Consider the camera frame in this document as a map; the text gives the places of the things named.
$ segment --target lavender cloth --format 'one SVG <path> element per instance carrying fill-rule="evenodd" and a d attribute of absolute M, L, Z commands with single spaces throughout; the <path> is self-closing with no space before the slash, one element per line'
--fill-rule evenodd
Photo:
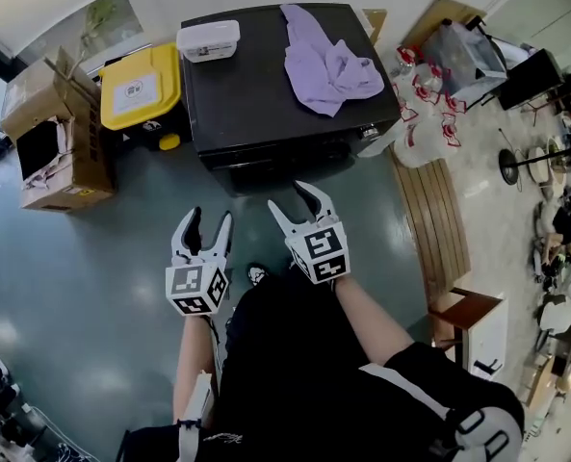
<path fill-rule="evenodd" d="M 320 23 L 298 5 L 281 5 L 289 47 L 285 70 L 298 101 L 316 113 L 335 116 L 347 99 L 366 99 L 383 90 L 373 61 L 357 58 L 341 39 L 333 45 Z"/>

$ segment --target black shirt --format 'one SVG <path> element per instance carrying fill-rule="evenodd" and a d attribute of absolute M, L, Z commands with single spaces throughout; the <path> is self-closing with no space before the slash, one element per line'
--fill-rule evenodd
<path fill-rule="evenodd" d="M 196 460 L 370 460 L 382 453 L 400 460 L 399 452 L 430 459 L 433 442 L 452 436 L 446 423 L 400 387 L 359 370 L 368 359 L 336 297 L 327 286 L 302 288 L 271 277 L 241 300 L 213 427 L 202 430 Z M 307 313 L 279 315 L 288 301 Z M 439 349 L 414 344 L 385 367 L 463 418 L 497 406 L 522 431 L 522 407 L 507 387 L 473 377 Z M 177 459 L 176 425 L 132 433 L 124 460 L 156 460 L 156 453 L 164 462 Z"/>

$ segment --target floor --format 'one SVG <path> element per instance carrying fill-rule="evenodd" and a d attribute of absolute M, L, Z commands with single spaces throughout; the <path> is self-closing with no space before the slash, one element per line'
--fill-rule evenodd
<path fill-rule="evenodd" d="M 447 160 L 467 235 L 472 270 L 459 287 L 508 300 L 508 355 L 497 380 L 514 392 L 521 389 L 523 364 L 532 351 L 537 325 L 532 318 L 541 288 L 528 267 L 533 236 L 532 211 L 543 199 L 526 167 L 520 168 L 522 191 L 507 185 L 497 155 L 509 148 L 525 152 L 559 134 L 552 110 L 537 114 L 504 112 L 497 100 L 477 106 L 459 119 L 460 152 Z"/>
<path fill-rule="evenodd" d="M 210 242 L 221 215 L 234 216 L 221 325 L 248 286 L 246 264 L 278 269 L 287 259 L 267 196 L 228 197 L 188 145 L 136 149 L 117 171 L 114 198 L 66 216 L 18 209 L 16 157 L 0 162 L 0 356 L 26 400 L 101 460 L 115 458 L 125 429 L 171 421 L 184 321 L 165 299 L 164 269 L 180 219 L 200 205 Z M 359 160 L 318 186 L 345 223 L 353 274 L 428 339 L 422 274 L 385 157 Z M 304 216 L 293 190 L 273 198 Z"/>

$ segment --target yellow storage box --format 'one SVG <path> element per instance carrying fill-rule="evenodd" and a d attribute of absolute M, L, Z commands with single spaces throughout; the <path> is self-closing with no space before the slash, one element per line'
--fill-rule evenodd
<path fill-rule="evenodd" d="M 189 116 L 180 100 L 175 43 L 145 48 L 104 66 L 101 123 L 152 150 L 168 150 L 189 138 Z"/>

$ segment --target white bag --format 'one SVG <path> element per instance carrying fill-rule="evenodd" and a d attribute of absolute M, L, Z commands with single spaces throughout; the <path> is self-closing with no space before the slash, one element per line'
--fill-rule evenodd
<path fill-rule="evenodd" d="M 394 144 L 399 161 L 407 167 L 420 167 L 452 156 L 461 146 L 456 137 L 455 121 L 455 115 L 444 113 L 408 124 L 404 135 Z"/>

